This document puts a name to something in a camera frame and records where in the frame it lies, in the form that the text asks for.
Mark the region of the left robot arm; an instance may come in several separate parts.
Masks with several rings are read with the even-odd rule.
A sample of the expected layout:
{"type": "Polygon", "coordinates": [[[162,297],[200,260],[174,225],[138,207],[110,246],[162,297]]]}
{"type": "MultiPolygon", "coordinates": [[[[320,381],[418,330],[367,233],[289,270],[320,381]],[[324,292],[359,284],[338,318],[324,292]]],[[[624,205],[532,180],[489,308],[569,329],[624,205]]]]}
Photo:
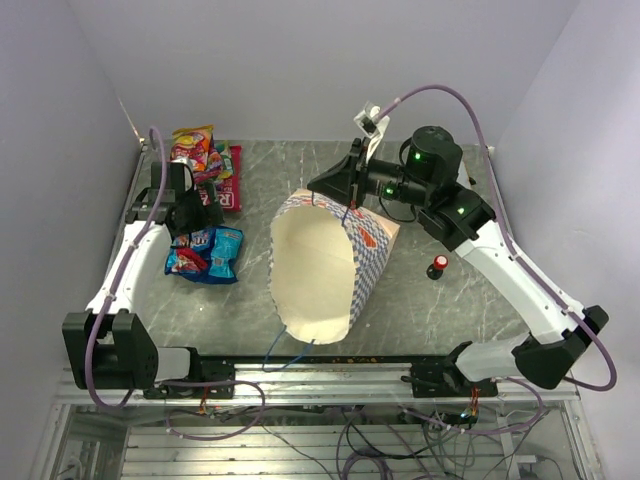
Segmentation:
{"type": "Polygon", "coordinates": [[[125,217],[124,237],[104,282],[84,311],[70,313],[62,334],[75,384],[82,390],[146,390],[168,379],[182,397],[203,387],[204,373],[187,347],[159,348],[140,318],[155,275],[170,256],[188,268],[203,234],[223,220],[214,192],[200,192],[185,160],[157,161],[151,183],[125,217]]]}

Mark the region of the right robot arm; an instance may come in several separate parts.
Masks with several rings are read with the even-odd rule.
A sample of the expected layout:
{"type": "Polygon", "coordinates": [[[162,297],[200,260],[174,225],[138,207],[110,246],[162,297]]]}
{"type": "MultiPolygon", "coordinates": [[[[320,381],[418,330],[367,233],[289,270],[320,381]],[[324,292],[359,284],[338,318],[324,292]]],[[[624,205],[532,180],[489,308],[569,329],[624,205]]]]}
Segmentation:
{"type": "Polygon", "coordinates": [[[418,128],[396,163],[369,158],[368,152],[368,141],[355,139],[348,154],[308,189],[350,209],[368,195],[412,206],[426,233],[478,270],[528,326],[519,337],[460,344],[440,373],[442,387],[459,396],[492,377],[521,376],[547,390],[567,380],[608,322],[603,308],[570,299],[528,263],[493,208],[459,183],[463,151],[445,129],[418,128]]]}

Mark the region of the blue snack bag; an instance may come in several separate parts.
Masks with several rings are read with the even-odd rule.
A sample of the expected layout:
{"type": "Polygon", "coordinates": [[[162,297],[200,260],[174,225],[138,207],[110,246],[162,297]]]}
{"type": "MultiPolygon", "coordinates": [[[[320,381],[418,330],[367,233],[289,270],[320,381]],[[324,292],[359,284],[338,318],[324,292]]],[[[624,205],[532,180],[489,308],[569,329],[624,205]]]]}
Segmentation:
{"type": "Polygon", "coordinates": [[[215,243],[211,249],[195,251],[207,262],[200,273],[176,273],[171,270],[175,254],[170,247],[164,265],[165,275],[182,277],[193,283],[208,285],[229,285],[238,281],[234,267],[244,240],[244,233],[235,228],[216,226],[215,243]]]}

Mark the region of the red pink candy bag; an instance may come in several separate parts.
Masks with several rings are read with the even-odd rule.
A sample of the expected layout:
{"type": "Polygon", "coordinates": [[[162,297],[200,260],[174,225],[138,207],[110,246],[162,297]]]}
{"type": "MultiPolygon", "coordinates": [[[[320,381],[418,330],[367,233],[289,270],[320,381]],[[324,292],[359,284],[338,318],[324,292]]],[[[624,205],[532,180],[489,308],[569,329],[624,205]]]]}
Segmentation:
{"type": "Polygon", "coordinates": [[[201,184],[208,180],[214,180],[224,170],[224,160],[221,153],[224,151],[224,143],[214,143],[209,147],[205,168],[201,172],[194,173],[194,183],[201,184]]]}

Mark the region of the green candy bag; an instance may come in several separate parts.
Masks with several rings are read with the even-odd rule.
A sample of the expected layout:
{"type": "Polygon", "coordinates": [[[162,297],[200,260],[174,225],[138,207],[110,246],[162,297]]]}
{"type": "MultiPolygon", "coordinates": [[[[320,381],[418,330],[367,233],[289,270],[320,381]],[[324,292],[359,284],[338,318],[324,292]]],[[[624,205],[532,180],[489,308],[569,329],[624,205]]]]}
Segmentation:
{"type": "Polygon", "coordinates": [[[221,157],[221,167],[218,178],[225,180],[235,174],[231,146],[228,141],[223,141],[216,144],[216,149],[221,157]]]}

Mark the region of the blue checkered paper bag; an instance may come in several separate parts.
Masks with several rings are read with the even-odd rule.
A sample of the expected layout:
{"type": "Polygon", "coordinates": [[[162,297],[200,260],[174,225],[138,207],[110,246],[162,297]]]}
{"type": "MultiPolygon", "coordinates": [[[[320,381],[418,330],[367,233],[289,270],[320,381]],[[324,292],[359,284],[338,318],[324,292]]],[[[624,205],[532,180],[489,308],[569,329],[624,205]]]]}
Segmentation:
{"type": "Polygon", "coordinates": [[[316,345],[346,338],[380,280],[400,225],[373,211],[298,189],[270,224],[270,295],[285,334],[316,345]]]}

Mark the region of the red REAL crisps bag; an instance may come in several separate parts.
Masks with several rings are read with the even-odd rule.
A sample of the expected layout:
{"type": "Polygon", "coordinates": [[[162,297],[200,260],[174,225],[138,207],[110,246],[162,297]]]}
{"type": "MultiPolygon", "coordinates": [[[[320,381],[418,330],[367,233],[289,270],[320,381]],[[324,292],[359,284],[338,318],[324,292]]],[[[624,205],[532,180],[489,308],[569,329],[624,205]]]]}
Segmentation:
{"type": "Polygon", "coordinates": [[[208,180],[204,183],[213,183],[216,187],[218,199],[225,211],[238,213],[242,211],[242,201],[240,192],[240,173],[242,162],[242,147],[240,145],[232,145],[232,156],[235,167],[235,174],[225,180],[218,177],[214,180],[208,180]]]}

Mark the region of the blue M&M's candy bag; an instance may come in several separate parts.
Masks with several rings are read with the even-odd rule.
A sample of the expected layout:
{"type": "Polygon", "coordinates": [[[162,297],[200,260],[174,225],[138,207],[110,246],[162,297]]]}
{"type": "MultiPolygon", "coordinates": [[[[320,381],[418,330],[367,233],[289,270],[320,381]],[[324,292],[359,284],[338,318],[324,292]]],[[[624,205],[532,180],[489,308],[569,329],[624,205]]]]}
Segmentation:
{"type": "Polygon", "coordinates": [[[190,248],[194,251],[211,249],[215,243],[216,227],[177,236],[171,244],[173,249],[190,248]]]}

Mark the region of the small red crunch packet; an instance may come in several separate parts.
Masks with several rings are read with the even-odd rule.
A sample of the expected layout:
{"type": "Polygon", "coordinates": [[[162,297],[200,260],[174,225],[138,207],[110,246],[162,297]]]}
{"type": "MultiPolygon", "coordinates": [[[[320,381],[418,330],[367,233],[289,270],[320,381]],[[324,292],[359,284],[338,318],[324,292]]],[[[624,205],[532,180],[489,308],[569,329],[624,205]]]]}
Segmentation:
{"type": "Polygon", "coordinates": [[[180,247],[174,250],[175,259],[171,270],[176,273],[200,273],[207,267],[207,262],[193,249],[180,247]]]}

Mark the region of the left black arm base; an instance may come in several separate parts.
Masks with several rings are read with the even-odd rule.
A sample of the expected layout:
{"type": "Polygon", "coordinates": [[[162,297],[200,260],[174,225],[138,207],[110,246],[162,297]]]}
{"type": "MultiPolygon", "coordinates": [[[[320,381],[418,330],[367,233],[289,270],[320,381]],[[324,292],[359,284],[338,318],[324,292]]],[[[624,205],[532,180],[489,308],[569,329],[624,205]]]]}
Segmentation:
{"type": "Polygon", "coordinates": [[[178,385],[167,385],[164,382],[143,391],[143,398],[147,400],[180,400],[202,399],[214,400],[232,399],[235,387],[230,381],[235,379],[235,368],[227,361],[204,361],[198,373],[190,373],[186,378],[179,379],[178,385]],[[187,383],[215,383],[224,382],[222,386],[187,386],[187,383]]]}

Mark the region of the orange Fox's candy bag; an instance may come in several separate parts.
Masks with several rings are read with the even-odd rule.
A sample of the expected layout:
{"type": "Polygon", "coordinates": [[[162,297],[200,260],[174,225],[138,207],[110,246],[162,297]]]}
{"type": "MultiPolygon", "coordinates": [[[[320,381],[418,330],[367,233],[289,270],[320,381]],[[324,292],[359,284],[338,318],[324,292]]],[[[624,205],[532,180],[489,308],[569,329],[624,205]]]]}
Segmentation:
{"type": "Polygon", "coordinates": [[[185,160],[194,172],[204,172],[208,166],[213,131],[212,124],[174,130],[170,150],[171,160],[185,160]]]}

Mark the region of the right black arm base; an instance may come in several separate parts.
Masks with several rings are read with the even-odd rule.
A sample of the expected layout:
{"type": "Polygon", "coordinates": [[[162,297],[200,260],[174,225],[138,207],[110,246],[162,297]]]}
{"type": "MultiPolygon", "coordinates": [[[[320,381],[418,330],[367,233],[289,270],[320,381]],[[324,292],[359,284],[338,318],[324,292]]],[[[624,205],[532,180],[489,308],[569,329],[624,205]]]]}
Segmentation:
{"type": "Polygon", "coordinates": [[[480,397],[496,397],[495,381],[467,380],[445,356],[419,357],[411,364],[409,372],[400,377],[411,386],[415,398],[470,398],[473,393],[480,397]]]}

